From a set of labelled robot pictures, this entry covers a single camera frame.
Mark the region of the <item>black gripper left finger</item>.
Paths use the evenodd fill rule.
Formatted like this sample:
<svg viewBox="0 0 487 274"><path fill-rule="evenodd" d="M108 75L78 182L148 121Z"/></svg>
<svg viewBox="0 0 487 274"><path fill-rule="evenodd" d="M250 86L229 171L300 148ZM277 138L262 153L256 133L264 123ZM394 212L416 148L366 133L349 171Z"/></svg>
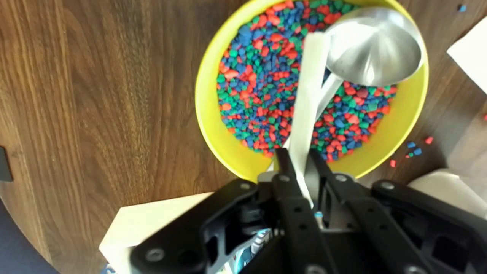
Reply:
<svg viewBox="0 0 487 274"><path fill-rule="evenodd" d="M286 256L294 274L329 274L326 249L309 202L303 197L289 153L276 151L277 174L273 179Z"/></svg>

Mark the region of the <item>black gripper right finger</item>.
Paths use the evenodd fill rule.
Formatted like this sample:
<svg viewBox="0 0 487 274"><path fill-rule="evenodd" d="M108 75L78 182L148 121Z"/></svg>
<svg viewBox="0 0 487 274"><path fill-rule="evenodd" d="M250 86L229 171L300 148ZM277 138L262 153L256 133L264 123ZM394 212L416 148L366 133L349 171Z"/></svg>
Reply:
<svg viewBox="0 0 487 274"><path fill-rule="evenodd" d="M433 266L366 188L334 174L315 150L309 161L334 274L433 274Z"/></svg>

